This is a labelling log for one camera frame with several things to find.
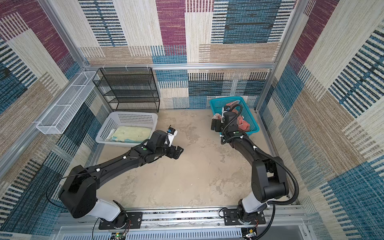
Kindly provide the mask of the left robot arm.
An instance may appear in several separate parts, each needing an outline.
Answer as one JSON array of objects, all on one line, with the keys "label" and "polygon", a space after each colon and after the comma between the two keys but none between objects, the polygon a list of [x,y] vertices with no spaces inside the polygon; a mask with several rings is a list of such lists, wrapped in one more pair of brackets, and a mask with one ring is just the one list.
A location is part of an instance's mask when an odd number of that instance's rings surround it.
[{"label": "left robot arm", "polygon": [[128,217],[122,205],[98,198],[97,190],[119,175],[162,157],[177,160],[184,151],[172,144],[177,133],[172,127],[165,132],[156,130],[150,139],[112,160],[87,168],[74,167],[59,193],[60,201],[75,219],[94,216],[108,222],[125,223]]}]

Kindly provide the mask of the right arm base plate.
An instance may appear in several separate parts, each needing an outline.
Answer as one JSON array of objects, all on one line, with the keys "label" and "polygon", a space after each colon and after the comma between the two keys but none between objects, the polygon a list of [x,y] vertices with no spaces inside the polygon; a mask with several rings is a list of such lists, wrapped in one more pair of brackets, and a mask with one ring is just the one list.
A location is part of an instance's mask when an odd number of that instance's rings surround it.
[{"label": "right arm base plate", "polygon": [[218,215],[224,219],[226,226],[266,224],[263,212],[246,213],[243,210],[221,208]]}]

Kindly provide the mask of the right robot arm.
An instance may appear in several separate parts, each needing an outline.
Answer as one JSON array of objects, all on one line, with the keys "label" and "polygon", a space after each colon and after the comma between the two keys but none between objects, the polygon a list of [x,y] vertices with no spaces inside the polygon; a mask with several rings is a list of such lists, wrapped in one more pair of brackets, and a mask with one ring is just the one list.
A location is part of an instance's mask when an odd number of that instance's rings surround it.
[{"label": "right robot arm", "polygon": [[281,167],[283,161],[275,160],[262,151],[237,125],[237,113],[225,112],[224,117],[215,115],[211,130],[221,133],[221,144],[229,144],[250,163],[252,167],[252,192],[239,201],[237,212],[239,221],[249,223],[267,206],[288,195],[287,172]]}]

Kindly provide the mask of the yellow green towel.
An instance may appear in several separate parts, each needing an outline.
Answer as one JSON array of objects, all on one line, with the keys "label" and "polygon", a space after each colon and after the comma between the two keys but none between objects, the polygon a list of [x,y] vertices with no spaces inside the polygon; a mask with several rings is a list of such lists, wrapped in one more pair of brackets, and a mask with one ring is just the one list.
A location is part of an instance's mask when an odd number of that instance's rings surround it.
[{"label": "yellow green towel", "polygon": [[152,129],[146,127],[120,126],[116,129],[112,142],[141,143],[148,139]]}]

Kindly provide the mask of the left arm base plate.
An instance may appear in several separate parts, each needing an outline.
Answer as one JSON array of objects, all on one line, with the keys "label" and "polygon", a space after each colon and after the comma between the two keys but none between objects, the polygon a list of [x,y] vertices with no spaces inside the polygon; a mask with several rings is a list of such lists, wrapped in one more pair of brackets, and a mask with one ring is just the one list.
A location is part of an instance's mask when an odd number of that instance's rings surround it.
[{"label": "left arm base plate", "polygon": [[99,230],[130,230],[139,229],[142,224],[143,212],[126,212],[119,214],[112,222],[101,219]]}]

